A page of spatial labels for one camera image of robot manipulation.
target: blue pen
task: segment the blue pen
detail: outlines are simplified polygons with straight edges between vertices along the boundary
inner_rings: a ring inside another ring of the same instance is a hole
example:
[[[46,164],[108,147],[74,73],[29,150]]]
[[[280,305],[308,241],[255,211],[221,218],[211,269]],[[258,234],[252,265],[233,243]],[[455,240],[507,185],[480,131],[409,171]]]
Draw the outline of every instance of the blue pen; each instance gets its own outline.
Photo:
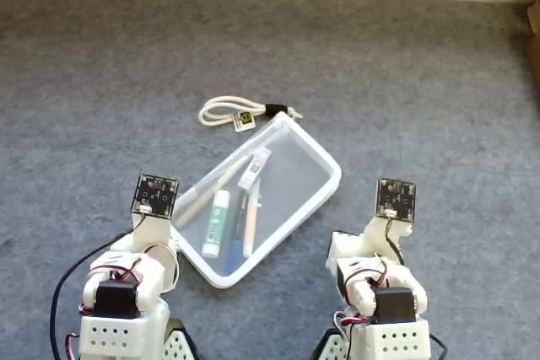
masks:
[[[246,222],[246,209],[249,193],[242,191],[240,195],[238,205],[238,211],[236,212],[236,228],[233,239],[230,241],[229,251],[227,252],[227,259],[225,261],[226,274],[232,274],[238,268],[240,258],[242,256],[243,249],[243,237],[244,237],[244,223]]]

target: clear plastic pouch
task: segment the clear plastic pouch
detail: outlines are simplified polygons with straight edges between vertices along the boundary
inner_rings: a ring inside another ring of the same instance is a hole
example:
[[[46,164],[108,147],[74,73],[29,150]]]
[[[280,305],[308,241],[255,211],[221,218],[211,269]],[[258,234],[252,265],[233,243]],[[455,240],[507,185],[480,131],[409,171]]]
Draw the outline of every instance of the clear plastic pouch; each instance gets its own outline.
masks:
[[[341,169],[284,113],[178,197],[173,238],[215,287],[236,284],[338,188]]]

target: green label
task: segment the green label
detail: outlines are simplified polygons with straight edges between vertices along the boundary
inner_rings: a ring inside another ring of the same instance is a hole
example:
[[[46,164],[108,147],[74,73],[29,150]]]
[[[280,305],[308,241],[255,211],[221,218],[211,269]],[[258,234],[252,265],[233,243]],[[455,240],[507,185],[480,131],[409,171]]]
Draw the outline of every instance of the green label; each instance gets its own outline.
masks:
[[[221,244],[221,237],[225,228],[227,210],[222,207],[212,207],[212,216],[208,221],[208,232],[206,234],[207,244]]]

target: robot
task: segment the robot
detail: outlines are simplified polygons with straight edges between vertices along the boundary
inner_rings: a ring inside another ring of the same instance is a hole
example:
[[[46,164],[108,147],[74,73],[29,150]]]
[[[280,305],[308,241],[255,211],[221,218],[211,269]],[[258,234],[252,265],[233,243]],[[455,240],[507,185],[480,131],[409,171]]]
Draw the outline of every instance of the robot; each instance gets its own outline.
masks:
[[[413,232],[416,186],[379,179],[375,215],[360,235],[332,233],[326,267],[347,304],[334,315],[311,359],[427,360],[429,333],[421,318],[427,294],[405,267],[399,239]]]
[[[79,337],[80,360],[198,360],[197,349],[179,320],[170,318],[160,297],[172,291],[180,276],[176,246],[170,237],[178,181],[140,175],[132,201],[131,230],[90,252],[64,275],[53,296],[51,346],[56,342],[56,307],[65,279],[92,254],[110,249],[94,260],[84,285],[79,334],[65,339],[73,360],[71,341]]]
[[[361,235],[334,232],[326,266],[337,278],[347,307],[334,315],[312,359],[427,360],[431,357],[427,295],[403,265],[399,238],[412,233],[416,187],[380,179],[375,216]],[[132,201],[130,230],[89,252],[61,278],[53,294],[50,338],[55,360],[57,301],[63,283],[90,256],[109,248],[89,267],[79,306],[80,334],[68,334],[65,351],[80,338],[80,360],[199,360],[179,320],[170,318],[163,293],[180,277],[170,220],[178,181],[140,175]]]

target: circuit board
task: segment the circuit board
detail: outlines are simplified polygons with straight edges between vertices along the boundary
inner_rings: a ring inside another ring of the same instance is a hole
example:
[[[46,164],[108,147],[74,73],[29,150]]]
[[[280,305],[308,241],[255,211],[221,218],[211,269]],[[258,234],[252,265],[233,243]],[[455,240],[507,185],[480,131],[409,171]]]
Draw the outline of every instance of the circuit board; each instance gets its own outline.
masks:
[[[146,213],[145,208],[150,207],[147,214],[150,217],[170,220],[177,192],[178,180],[141,174],[133,196],[132,212]]]
[[[397,221],[414,222],[416,185],[407,181],[379,179],[375,198],[375,216],[387,218],[386,210],[397,213]]]

